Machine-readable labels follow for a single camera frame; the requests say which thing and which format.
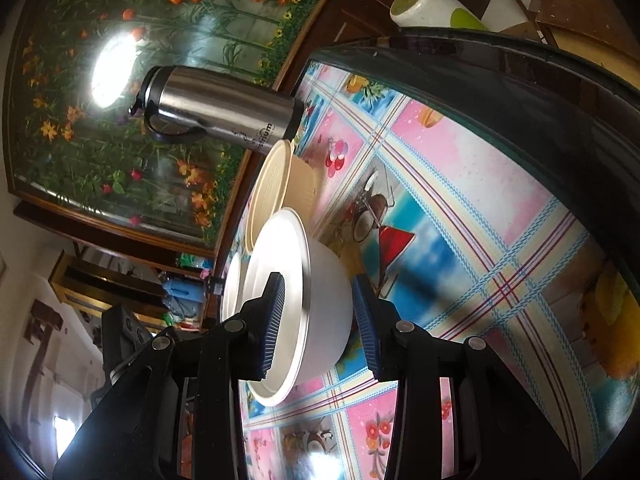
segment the metal screw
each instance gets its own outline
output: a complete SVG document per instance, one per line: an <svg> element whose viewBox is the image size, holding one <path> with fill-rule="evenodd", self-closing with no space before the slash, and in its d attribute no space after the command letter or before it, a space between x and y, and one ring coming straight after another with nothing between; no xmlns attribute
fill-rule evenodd
<svg viewBox="0 0 640 480"><path fill-rule="evenodd" d="M156 337L154 341L151 343L151 346L154 350L164 350L171 344L168 337L161 335L160 337Z"/></svg>
<svg viewBox="0 0 640 480"><path fill-rule="evenodd" d="M401 319L396 323L396 329L398 329L398 332L402 332L403 334L413 331L414 328L415 325L411 321L405 321L404 319Z"/></svg>
<svg viewBox="0 0 640 480"><path fill-rule="evenodd" d="M240 332L244 328L244 321L240 319L231 319L225 323L227 332Z"/></svg>
<svg viewBox="0 0 640 480"><path fill-rule="evenodd" d="M469 339L469 346L474 350L484 350L486 348L486 343L481 337L472 337Z"/></svg>

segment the white wall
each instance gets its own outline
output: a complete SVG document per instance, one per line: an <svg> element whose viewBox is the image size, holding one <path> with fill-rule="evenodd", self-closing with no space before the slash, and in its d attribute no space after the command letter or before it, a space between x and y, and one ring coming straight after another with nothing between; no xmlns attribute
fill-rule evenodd
<svg viewBox="0 0 640 480"><path fill-rule="evenodd" d="M0 92L23 5L24 0L17 2L0 35ZM63 329L51 338L45 373L36 384L28 429L38 455L34 458L50 472L55 460L52 418L69 418L76 427L84 421L88 395L104 380L102 355L73 309L60 304L47 283L60 251L73 251L71 242L13 215L18 201L7 190L1 153L0 166L0 253L6 262L0 281L0 414L9 427L18 422L26 378L39 345L37 341L30 344L22 334L31 304L38 299L63 317Z"/></svg>

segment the colorful tablecloth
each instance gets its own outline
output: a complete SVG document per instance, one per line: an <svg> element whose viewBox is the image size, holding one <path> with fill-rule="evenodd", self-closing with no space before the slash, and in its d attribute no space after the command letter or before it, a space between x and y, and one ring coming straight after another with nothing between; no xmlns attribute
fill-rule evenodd
<svg viewBox="0 0 640 480"><path fill-rule="evenodd" d="M615 271L597 243L521 167L425 104L315 63L298 96L307 110L296 153L319 189L309 234L350 272L366 270L403 319L441 338L484 337L585 475L638 391L640 323L621 320L640 310L610 292ZM244 222L232 254L248 258ZM627 352L612 358L620 338ZM441 387L445 477L452 417L446 379ZM383 478L395 403L396 384L373 379L357 330L334 368L276 408L242 385L250 477Z"/></svg>

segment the thermos handle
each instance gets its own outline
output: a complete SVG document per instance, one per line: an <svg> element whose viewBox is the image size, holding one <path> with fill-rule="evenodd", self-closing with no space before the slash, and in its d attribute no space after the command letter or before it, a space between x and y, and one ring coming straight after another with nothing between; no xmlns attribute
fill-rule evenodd
<svg viewBox="0 0 640 480"><path fill-rule="evenodd" d="M158 142L164 142L165 144L186 144L188 142L201 140L207 135L207 131L200 126L192 126L179 134L164 134L152 126L150 120L152 115L153 114L148 113L147 105L147 108L145 109L145 127L154 140L157 140Z"/></svg>
<svg viewBox="0 0 640 480"><path fill-rule="evenodd" d="M140 108L142 108L142 99L140 98L140 95L138 95L136 96L136 101L129 109L129 113L133 116L138 110L140 110ZM151 124L151 117L157 112L158 107L154 102L149 101L145 107L145 127L157 142L164 142L165 144L185 144L201 140L207 135L207 131L200 126L192 126L188 130L179 134L164 134L156 130Z"/></svg>

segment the floral wall panel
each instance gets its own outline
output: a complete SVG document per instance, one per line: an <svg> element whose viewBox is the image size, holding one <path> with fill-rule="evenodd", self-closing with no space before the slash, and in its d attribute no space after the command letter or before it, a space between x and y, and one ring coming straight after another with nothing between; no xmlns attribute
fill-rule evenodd
<svg viewBox="0 0 640 480"><path fill-rule="evenodd" d="M164 238L212 246L243 150L214 139L159 144L127 110L155 65L194 66L270 85L316 2L28 0L3 118L16 189ZM135 44L129 79L113 102L97 101L98 55L127 35Z"/></svg>

